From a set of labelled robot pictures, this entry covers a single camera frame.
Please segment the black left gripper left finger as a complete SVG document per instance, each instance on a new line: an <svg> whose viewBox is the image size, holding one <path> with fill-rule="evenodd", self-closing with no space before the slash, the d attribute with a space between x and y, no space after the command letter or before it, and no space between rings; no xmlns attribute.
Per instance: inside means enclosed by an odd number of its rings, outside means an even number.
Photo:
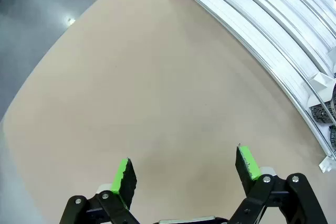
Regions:
<svg viewBox="0 0 336 224"><path fill-rule="evenodd" d="M82 195L69 198L60 223L138 223L130 212L137 178L129 158L124 158L109 189L87 199Z"/></svg>

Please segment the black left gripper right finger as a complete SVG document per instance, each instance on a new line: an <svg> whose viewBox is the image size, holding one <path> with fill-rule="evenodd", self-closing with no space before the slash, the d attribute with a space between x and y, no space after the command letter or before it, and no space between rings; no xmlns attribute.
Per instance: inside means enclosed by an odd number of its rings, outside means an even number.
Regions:
<svg viewBox="0 0 336 224"><path fill-rule="evenodd" d="M286 179L262 173L247 146L237 146L236 170L246 198L228 223L260 223L267 208L278 208L286 223L327 223L317 197L302 173Z"/></svg>

